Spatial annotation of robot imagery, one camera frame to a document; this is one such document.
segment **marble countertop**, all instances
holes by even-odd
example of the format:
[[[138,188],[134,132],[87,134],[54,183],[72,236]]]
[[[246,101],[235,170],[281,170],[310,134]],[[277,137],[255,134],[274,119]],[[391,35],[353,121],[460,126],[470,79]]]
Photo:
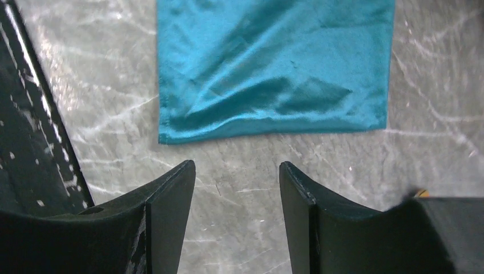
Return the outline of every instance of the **marble countertop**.
[[[290,273],[278,166],[358,203],[484,196],[484,2],[397,0],[388,129],[157,144],[155,0],[18,0],[96,203],[193,159],[179,273]]]

